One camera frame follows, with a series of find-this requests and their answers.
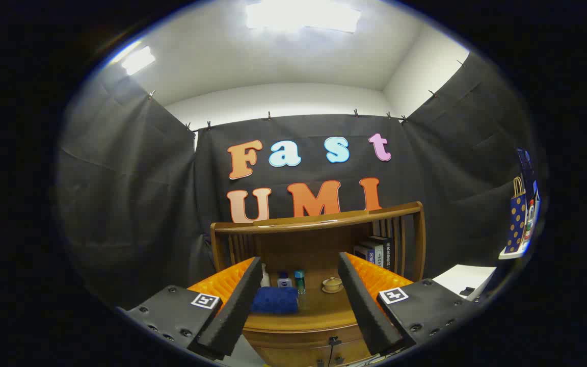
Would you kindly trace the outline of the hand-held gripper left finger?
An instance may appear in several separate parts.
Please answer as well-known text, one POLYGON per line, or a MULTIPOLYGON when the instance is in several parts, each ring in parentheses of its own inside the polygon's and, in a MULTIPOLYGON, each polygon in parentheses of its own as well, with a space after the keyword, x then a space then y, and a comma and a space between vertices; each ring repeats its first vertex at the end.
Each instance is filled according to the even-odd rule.
POLYGON ((261 258, 253 256, 195 286, 166 286, 117 313, 172 351, 221 360, 231 355, 243 333, 261 279, 261 258))

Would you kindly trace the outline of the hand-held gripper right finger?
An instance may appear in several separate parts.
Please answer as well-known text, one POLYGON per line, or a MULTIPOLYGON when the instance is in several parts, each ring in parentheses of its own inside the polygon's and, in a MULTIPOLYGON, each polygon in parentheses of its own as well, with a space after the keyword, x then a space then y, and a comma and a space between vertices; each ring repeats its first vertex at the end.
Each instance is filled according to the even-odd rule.
POLYGON ((338 273, 370 353, 410 353, 436 344, 482 307, 426 278, 417 282, 341 252, 338 273))

